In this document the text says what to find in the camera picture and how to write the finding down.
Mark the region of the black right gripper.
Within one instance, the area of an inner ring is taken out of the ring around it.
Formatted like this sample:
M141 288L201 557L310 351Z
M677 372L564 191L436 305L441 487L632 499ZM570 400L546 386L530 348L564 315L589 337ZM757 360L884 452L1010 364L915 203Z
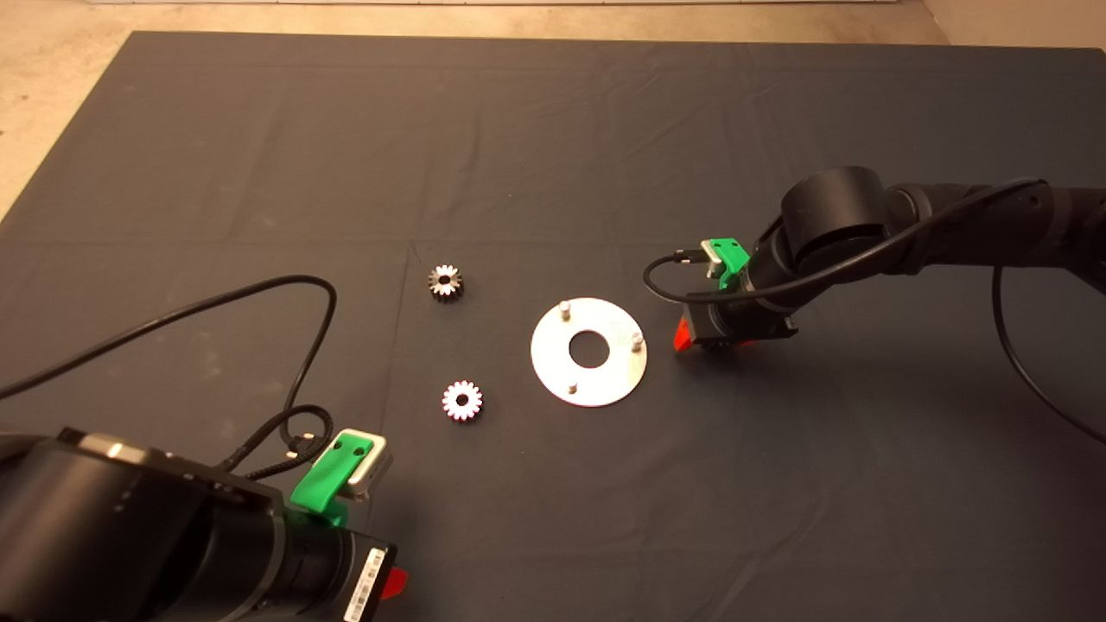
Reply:
M799 279L799 269L791 255L786 238L762 238L747 263L739 272L735 266L738 255L743 251L734 238L714 238L700 243L700 255L707 261L708 276L727 286L720 294L751 294L774 286L786 284ZM766 296L743 301L707 301L697 296L687 305L687 318L681 317L674 334L674 351L686 352L696 344L707 349L731 346L738 351L749 351L758 341L786 339L795 334L792 315L800 308L813 301L813 290L806 288L797 294Z

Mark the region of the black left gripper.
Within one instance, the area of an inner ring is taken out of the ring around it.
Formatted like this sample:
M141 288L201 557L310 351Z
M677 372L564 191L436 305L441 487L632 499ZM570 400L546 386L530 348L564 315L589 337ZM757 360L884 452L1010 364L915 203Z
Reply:
M252 621L372 621L382 599L403 593L394 543L299 511L286 511L284 526L276 579L251 607Z

